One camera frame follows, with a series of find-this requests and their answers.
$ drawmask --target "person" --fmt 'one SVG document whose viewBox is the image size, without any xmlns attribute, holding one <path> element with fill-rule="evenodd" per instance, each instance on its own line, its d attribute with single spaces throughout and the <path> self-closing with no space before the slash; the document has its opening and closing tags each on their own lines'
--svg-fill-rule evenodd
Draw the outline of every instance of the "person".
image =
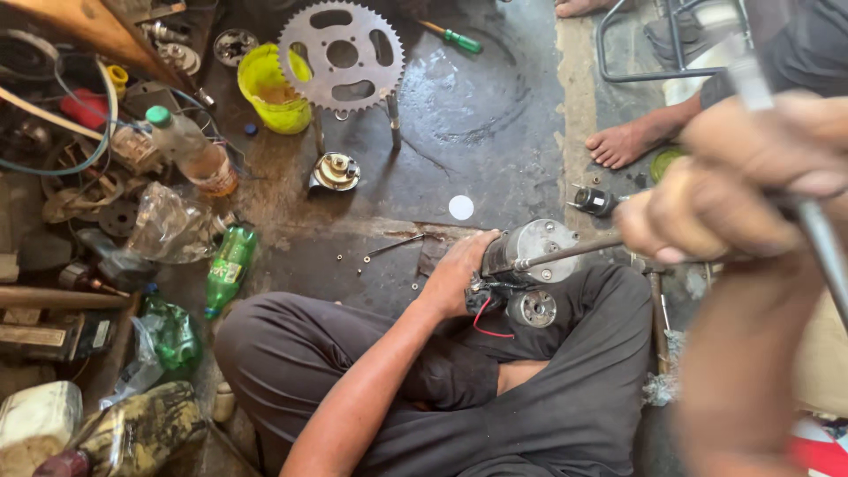
<svg viewBox="0 0 848 477">
<path fill-rule="evenodd" d="M 665 262 L 749 257 L 725 266 L 688 333 L 676 420 L 692 475 L 807 475 L 788 451 L 792 369 L 823 279 L 763 190 L 819 199 L 844 244 L 847 138 L 848 98 L 786 93 L 757 114 L 724 100 L 683 130 L 692 155 L 614 211 L 628 247 Z"/>
<path fill-rule="evenodd" d="M 560 17 L 609 8 L 606 0 L 559 0 Z M 746 2 L 766 78 L 775 92 L 795 88 L 825 97 L 848 94 L 848 0 L 792 0 L 786 14 L 773 0 Z M 651 111 L 586 139 L 592 160 L 620 169 L 674 139 L 698 114 L 734 94 L 724 72 L 707 79 L 692 98 Z"/>
<path fill-rule="evenodd" d="M 467 315 L 464 290 L 498 231 L 455 244 L 395 321 L 286 293 L 226 318 L 215 356 L 282 476 L 618 476 L 649 365 L 650 287 L 629 267 L 575 272 L 531 328 Z"/>
</svg>

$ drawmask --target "red wire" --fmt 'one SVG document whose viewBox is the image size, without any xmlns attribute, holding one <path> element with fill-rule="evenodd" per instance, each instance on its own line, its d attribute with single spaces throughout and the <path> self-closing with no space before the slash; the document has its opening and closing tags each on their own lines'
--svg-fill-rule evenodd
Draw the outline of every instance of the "red wire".
<svg viewBox="0 0 848 477">
<path fill-rule="evenodd" d="M 478 326 L 477 326 L 477 320 L 479 320 L 479 319 L 480 319 L 480 315 L 482 315 L 482 314 L 483 314 L 483 310 L 485 310 L 485 309 L 486 309 L 486 305 L 488 305 L 488 303 L 489 303 L 491 300 L 492 300 L 492 297 L 491 297 L 491 296 L 490 296 L 490 297 L 488 297 L 488 298 L 486 299 L 486 301 L 483 303 L 483 306 L 481 306 L 481 307 L 480 307 L 480 311 L 478 311 L 478 312 L 477 312 L 477 316 L 476 316 L 476 317 L 474 317 L 474 329 L 476 329 L 476 330 L 477 330 L 477 331 L 479 331 L 480 333 L 488 334 L 489 336 L 497 336 L 498 338 L 515 338 L 516 336 L 515 336 L 514 334 L 500 334 L 500 333 L 492 333 L 491 331 L 486 331 L 485 329 L 480 329 L 480 327 L 478 327 Z"/>
</svg>

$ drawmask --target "white circle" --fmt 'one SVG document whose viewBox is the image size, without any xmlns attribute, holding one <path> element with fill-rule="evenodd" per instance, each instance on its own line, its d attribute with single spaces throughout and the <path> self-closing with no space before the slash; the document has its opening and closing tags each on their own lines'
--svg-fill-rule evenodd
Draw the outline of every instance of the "white circle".
<svg viewBox="0 0 848 477">
<path fill-rule="evenodd" d="M 458 221 L 464 221 L 474 213 L 474 203 L 465 195 L 457 195 L 448 204 L 450 215 Z"/>
</svg>

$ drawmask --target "green bottle cap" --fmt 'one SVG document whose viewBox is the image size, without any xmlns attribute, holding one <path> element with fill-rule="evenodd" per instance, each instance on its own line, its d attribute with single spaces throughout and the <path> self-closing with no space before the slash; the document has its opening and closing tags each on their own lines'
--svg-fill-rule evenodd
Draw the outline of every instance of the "green bottle cap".
<svg viewBox="0 0 848 477">
<path fill-rule="evenodd" d="M 160 129 L 170 126 L 170 123 L 174 120 L 170 115 L 170 111 L 163 106 L 154 106 L 148 109 L 148 112 L 144 116 L 148 118 L 150 124 Z"/>
</svg>

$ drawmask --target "black pants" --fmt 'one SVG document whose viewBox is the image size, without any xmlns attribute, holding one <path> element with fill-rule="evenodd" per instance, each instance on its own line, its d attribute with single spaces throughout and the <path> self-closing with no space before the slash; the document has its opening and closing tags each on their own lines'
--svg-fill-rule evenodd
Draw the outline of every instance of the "black pants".
<svg viewBox="0 0 848 477">
<path fill-rule="evenodd" d="M 780 21 L 770 17 L 772 0 L 753 2 L 751 27 L 755 23 Z M 825 98 L 848 95 L 848 0 L 795 1 L 800 6 L 788 15 L 789 23 L 758 48 L 763 72 L 774 92 L 806 89 Z M 766 30 L 772 25 L 763 25 Z M 707 109 L 735 94 L 726 72 L 704 82 L 700 105 Z"/>
<path fill-rule="evenodd" d="M 452 339 L 434 336 L 362 459 L 357 475 L 630 475 L 641 386 L 649 362 L 650 287 L 620 266 L 571 275 L 549 292 L 548 328 L 500 312 Z M 286 293 L 235 308 L 215 356 L 265 453 L 287 449 L 344 372 L 393 319 Z M 496 396 L 498 363 L 550 360 Z M 424 412 L 409 404 L 426 400 Z"/>
</svg>

